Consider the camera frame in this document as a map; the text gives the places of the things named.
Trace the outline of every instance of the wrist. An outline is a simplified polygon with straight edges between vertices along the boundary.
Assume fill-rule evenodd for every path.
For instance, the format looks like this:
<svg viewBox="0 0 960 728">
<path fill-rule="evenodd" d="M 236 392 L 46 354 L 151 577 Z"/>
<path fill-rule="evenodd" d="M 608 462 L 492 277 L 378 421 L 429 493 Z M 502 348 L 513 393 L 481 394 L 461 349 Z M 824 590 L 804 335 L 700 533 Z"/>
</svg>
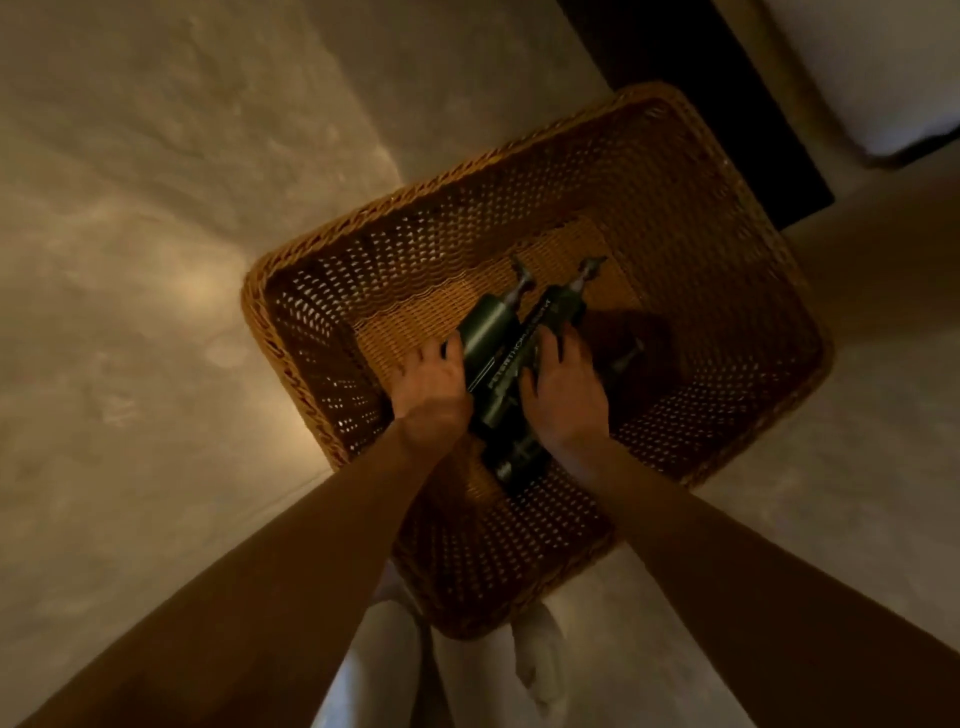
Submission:
<svg viewBox="0 0 960 728">
<path fill-rule="evenodd" d="M 614 440 L 603 432 L 579 432 L 548 449 L 564 470 L 578 480 L 586 480 L 593 477 L 602 452 L 611 443 L 615 444 Z"/>
<path fill-rule="evenodd" d="M 380 442 L 386 450 L 383 456 L 389 458 L 394 468 L 406 476 L 405 479 L 426 480 L 441 459 L 424 452 L 411 440 L 402 419 L 387 426 Z"/>
</svg>

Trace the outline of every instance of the floor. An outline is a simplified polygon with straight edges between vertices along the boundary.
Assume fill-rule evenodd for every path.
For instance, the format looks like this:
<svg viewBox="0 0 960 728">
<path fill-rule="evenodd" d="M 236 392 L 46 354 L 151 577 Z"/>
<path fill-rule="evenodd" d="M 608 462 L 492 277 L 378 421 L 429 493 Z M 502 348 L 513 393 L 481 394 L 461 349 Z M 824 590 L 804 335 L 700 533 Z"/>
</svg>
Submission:
<svg viewBox="0 0 960 728">
<path fill-rule="evenodd" d="M 883 173 L 789 113 L 802 82 L 742 2 L 718 5 L 871 218 L 856 190 Z M 328 474 L 240 318 L 256 257 L 604 96 L 552 0 L 517 5 L 0 4 L 0 727 Z M 960 319 L 946 295 L 934 327 L 850 315 L 825 227 L 788 234 L 835 373 L 702 493 L 960 647 Z M 750 724 L 631 553 L 550 606 L 571 726 Z"/>
</svg>

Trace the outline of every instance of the pant leg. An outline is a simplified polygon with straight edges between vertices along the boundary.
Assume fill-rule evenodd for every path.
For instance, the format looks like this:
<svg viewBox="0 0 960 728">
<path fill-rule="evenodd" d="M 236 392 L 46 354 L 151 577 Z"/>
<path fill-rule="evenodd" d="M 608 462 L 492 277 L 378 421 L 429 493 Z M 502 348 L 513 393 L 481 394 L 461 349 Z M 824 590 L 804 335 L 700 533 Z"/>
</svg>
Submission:
<svg viewBox="0 0 960 728">
<path fill-rule="evenodd" d="M 420 682 L 420 630 L 394 601 L 367 610 L 313 728 L 408 728 Z"/>
<path fill-rule="evenodd" d="M 563 726 L 566 643 L 542 604 L 475 642 L 434 630 L 433 651 L 456 728 Z"/>
</svg>

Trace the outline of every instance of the dark green bottle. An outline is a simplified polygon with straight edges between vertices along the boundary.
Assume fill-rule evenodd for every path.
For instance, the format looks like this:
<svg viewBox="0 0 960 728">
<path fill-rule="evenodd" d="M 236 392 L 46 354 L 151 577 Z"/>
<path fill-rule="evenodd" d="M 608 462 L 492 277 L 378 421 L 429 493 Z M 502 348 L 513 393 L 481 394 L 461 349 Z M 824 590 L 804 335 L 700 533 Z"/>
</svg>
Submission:
<svg viewBox="0 0 960 728">
<path fill-rule="evenodd" d="M 516 285 L 506 293 L 484 294 L 457 330 L 464 344 L 464 373 L 467 391 L 472 392 L 496 363 L 496 354 L 504 343 L 516 336 L 520 320 L 516 312 L 523 294 L 537 285 L 520 259 L 510 258 L 516 273 Z"/>
<path fill-rule="evenodd" d="M 537 328 L 546 326 L 559 334 L 565 323 L 583 315 L 584 286 L 597 277 L 604 260 L 605 256 L 585 258 L 574 280 L 564 286 L 549 286 L 524 319 L 519 335 L 509 345 L 499 366 L 491 368 L 474 385 L 472 426 L 482 438 L 491 438 L 507 413 L 519 407 L 516 380 L 524 367 L 533 367 L 537 362 Z"/>
<path fill-rule="evenodd" d="M 608 395 L 620 376 L 627 371 L 630 363 L 642 352 L 643 342 L 636 339 L 627 353 L 604 369 L 600 375 L 600 381 Z M 537 435 L 525 421 L 514 423 L 509 429 L 514 437 L 509 440 L 498 440 L 487 447 L 483 453 L 483 461 L 504 490 L 508 493 L 518 493 L 543 472 L 547 463 L 550 462 L 550 453 L 543 448 Z"/>
</svg>

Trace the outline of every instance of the left hand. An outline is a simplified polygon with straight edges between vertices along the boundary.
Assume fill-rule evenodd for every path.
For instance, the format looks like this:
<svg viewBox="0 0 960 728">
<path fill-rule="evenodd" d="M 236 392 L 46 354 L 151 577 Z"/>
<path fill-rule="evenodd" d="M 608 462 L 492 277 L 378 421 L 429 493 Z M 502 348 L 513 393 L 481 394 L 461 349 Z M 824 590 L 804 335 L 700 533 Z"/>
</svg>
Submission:
<svg viewBox="0 0 960 728">
<path fill-rule="evenodd" d="M 447 455 L 467 432 L 473 400 L 464 376 L 464 347 L 454 331 L 446 342 L 430 339 L 390 372 L 390 399 L 405 442 L 434 462 Z"/>
</svg>

